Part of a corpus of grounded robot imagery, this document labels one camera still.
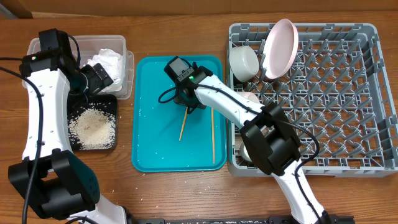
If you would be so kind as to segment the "white napkin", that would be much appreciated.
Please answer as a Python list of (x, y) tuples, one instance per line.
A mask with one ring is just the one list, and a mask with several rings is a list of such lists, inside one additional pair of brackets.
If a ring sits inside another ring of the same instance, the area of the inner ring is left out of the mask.
[(98, 54), (87, 60), (87, 65), (94, 67), (97, 63), (105, 69), (113, 83), (102, 90), (103, 93), (119, 91), (123, 84), (123, 56), (111, 49), (101, 49)]

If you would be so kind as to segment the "small white pink plate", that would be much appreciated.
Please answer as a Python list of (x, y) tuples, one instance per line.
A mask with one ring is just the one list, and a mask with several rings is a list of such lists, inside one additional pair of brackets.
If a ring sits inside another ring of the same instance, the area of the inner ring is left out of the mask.
[(258, 97), (252, 92), (237, 92), (237, 94), (239, 95), (237, 97), (238, 101), (244, 105), (260, 104)]

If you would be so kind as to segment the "grey bowl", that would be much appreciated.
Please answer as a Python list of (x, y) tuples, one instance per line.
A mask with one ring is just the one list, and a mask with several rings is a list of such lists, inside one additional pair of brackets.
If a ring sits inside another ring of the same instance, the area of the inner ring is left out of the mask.
[(247, 82), (259, 72), (257, 55), (249, 46), (233, 47), (229, 51), (229, 64), (240, 82)]

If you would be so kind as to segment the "pile of rice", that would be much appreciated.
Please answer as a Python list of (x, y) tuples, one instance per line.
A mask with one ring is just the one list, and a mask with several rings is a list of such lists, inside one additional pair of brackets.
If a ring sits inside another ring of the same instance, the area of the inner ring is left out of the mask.
[(82, 111), (69, 121), (68, 130), (74, 151), (111, 149), (116, 143), (116, 117), (99, 109)]

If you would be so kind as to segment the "large white pink plate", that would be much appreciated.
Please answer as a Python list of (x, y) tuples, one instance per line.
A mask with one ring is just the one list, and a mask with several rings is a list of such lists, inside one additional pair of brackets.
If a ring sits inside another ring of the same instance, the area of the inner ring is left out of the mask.
[(274, 80), (287, 73), (291, 68), (299, 45), (299, 33), (296, 26), (288, 19), (281, 19), (271, 28), (267, 36), (262, 67), (265, 76)]

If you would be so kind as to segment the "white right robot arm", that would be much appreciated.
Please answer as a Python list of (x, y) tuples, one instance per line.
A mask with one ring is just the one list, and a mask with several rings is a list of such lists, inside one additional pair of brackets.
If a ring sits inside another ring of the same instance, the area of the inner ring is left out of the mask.
[(317, 201), (303, 173), (297, 130), (318, 140), (306, 129), (290, 123), (276, 103), (263, 105), (244, 98), (226, 86), (212, 71), (174, 57), (165, 68), (174, 82), (171, 98), (189, 111), (207, 106), (218, 111), (239, 128), (250, 160), (263, 173), (273, 176), (283, 191), (293, 219), (298, 223), (331, 223), (328, 212)]

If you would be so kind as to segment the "wooden chopstick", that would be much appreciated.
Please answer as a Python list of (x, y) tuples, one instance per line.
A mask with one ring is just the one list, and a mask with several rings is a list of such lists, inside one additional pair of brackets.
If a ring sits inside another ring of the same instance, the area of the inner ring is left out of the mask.
[(178, 139), (179, 141), (182, 140), (183, 131), (184, 131), (184, 128), (185, 128), (185, 123), (186, 123), (186, 120), (187, 120), (187, 115), (188, 115), (188, 107), (186, 107), (186, 109), (185, 109), (185, 114), (184, 114), (184, 117), (183, 117), (182, 127), (181, 127), (181, 130), (180, 130), (180, 136), (179, 136), (179, 139)]
[(212, 162), (215, 164), (215, 117), (214, 109), (211, 108), (211, 140), (212, 140)]

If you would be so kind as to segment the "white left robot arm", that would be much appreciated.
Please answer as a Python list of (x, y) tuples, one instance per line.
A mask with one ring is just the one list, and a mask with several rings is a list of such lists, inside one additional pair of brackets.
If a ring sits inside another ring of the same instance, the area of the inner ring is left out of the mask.
[(24, 199), (23, 212), (66, 223), (133, 223), (128, 209), (100, 192), (95, 173), (74, 155), (68, 107), (112, 84), (100, 65), (81, 66), (75, 38), (39, 32), (40, 50), (20, 60), (17, 77), (29, 96), (29, 126), (22, 160), (9, 166), (10, 183)]

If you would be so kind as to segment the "white paper cup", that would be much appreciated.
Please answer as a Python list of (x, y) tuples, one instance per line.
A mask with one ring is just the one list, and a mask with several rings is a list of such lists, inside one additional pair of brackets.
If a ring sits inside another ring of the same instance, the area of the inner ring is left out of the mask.
[(244, 145), (244, 143), (242, 143), (239, 147), (239, 154), (245, 161), (252, 162), (251, 158), (249, 157), (248, 150), (246, 149), (246, 146)]

